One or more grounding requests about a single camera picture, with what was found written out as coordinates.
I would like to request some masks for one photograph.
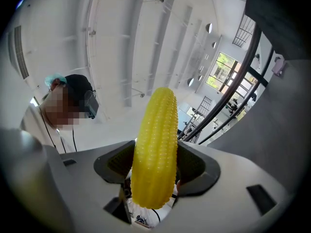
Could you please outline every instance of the blue hair net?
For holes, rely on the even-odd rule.
[[[67,83],[66,78],[59,73],[46,77],[44,83],[47,87],[50,87],[55,79],[59,79],[60,81]]]

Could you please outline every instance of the tree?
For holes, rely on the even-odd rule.
[[[216,79],[214,77],[209,76],[206,83],[218,90],[219,86],[215,83],[215,81]]]
[[[221,63],[223,63],[229,67],[232,67],[234,64],[234,59],[230,58],[228,55],[223,54],[222,52],[219,53],[217,61],[219,61],[219,62],[221,62]]]

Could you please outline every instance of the handrail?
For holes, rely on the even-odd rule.
[[[272,59],[272,55],[273,55],[274,49],[271,47],[270,50],[270,54],[268,56],[268,59],[266,61],[265,67],[263,69],[262,73],[266,73],[268,66],[271,62]],[[241,105],[239,106],[239,108],[224,122],[222,123],[222,125],[220,127],[218,127],[213,133],[211,133],[209,136],[207,136],[206,138],[204,138],[201,142],[199,142],[198,144],[201,145],[202,143],[206,142],[208,139],[210,139],[212,136],[214,136],[216,133],[218,133],[225,125],[227,125],[233,118],[236,117],[236,115],[242,110],[242,108],[247,104],[247,102],[249,101],[249,99],[252,97],[252,95],[254,94],[254,92],[257,90],[258,86],[259,86],[260,82],[258,81],[253,89],[251,90],[251,92],[247,95],[247,97],[245,98],[245,100],[241,103]]]
[[[232,95],[236,92],[237,88],[241,84],[243,78],[245,77],[249,66],[251,65],[253,58],[255,56],[259,41],[261,36],[261,30],[256,24],[253,32],[253,37],[249,45],[248,51],[245,55],[243,63],[240,70],[231,83],[231,86],[227,89],[226,93],[222,96],[215,107],[210,111],[206,118],[189,134],[185,137],[184,141],[190,141],[195,135],[197,135],[205,126],[207,126],[215,116],[223,109],[223,107],[228,103]]]

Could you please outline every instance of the white lab coat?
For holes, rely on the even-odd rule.
[[[53,143],[56,145],[57,151],[59,153],[65,153],[65,151],[67,153],[73,152],[73,149],[66,143],[66,141],[62,137],[64,143],[63,146],[61,141],[61,135],[57,132],[57,130],[52,129],[47,122],[45,122],[45,124],[48,128]],[[53,147],[53,143],[44,125],[39,107],[35,107],[33,104],[28,107],[21,122],[20,129],[25,130],[29,132],[32,136],[36,137],[42,145],[49,145]]]

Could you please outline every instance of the yellow corn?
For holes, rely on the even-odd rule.
[[[131,191],[133,202],[159,209],[170,200],[177,166],[177,102],[169,88],[150,98],[137,137]]]

